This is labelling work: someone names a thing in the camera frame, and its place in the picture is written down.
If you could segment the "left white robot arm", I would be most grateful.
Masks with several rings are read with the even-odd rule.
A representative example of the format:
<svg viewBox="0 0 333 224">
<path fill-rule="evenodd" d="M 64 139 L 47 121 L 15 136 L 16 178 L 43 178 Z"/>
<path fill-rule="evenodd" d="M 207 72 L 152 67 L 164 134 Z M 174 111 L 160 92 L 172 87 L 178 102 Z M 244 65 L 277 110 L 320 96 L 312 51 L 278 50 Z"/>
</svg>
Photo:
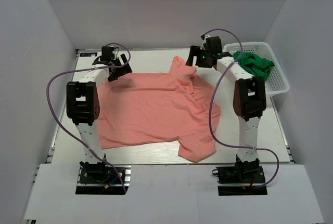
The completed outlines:
<svg viewBox="0 0 333 224">
<path fill-rule="evenodd" d="M 126 55 L 117 56 L 118 49 L 119 46 L 114 47 L 113 44 L 103 46 L 101 55 L 93 62 L 93 69 L 80 80 L 69 82 L 66 87 L 67 117 L 76 126 L 83 142 L 85 162 L 82 165 L 100 165 L 106 160 L 97 131 L 100 115 L 98 88 L 104 81 L 113 82 L 132 73 Z"/>
</svg>

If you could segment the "pink t-shirt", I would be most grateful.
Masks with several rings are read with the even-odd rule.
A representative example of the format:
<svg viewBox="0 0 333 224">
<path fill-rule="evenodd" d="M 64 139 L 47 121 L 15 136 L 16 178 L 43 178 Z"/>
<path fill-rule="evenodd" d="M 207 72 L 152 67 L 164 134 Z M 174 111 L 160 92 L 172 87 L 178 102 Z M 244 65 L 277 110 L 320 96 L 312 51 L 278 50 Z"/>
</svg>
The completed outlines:
<svg viewBox="0 0 333 224">
<path fill-rule="evenodd" d="M 174 57 L 167 73 L 130 73 L 98 88 L 103 149 L 178 141 L 178 154 L 200 162 L 216 152 L 212 133 L 221 109 L 214 87 Z"/>
</svg>

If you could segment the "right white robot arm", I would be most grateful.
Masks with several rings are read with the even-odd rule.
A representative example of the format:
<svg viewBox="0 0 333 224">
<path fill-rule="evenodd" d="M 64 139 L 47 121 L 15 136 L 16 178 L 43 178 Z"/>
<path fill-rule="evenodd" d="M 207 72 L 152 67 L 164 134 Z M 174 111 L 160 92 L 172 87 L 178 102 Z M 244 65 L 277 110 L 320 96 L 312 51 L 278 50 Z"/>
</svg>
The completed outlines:
<svg viewBox="0 0 333 224">
<path fill-rule="evenodd" d="M 237 149 L 235 165 L 249 173 L 259 169 L 260 161 L 257 152 L 258 126 L 266 109 L 265 81 L 260 76 L 253 76 L 243 69 L 236 59 L 223 51 L 222 41 L 218 36 L 202 35 L 200 46 L 192 45 L 186 61 L 187 66 L 201 68 L 221 68 L 219 78 L 210 101 L 209 113 L 212 113 L 214 97 L 224 77 L 234 82 L 233 109 L 239 121 L 239 144 L 231 145 L 218 140 L 212 129 L 209 118 L 209 128 L 213 139 L 222 146 Z"/>
</svg>

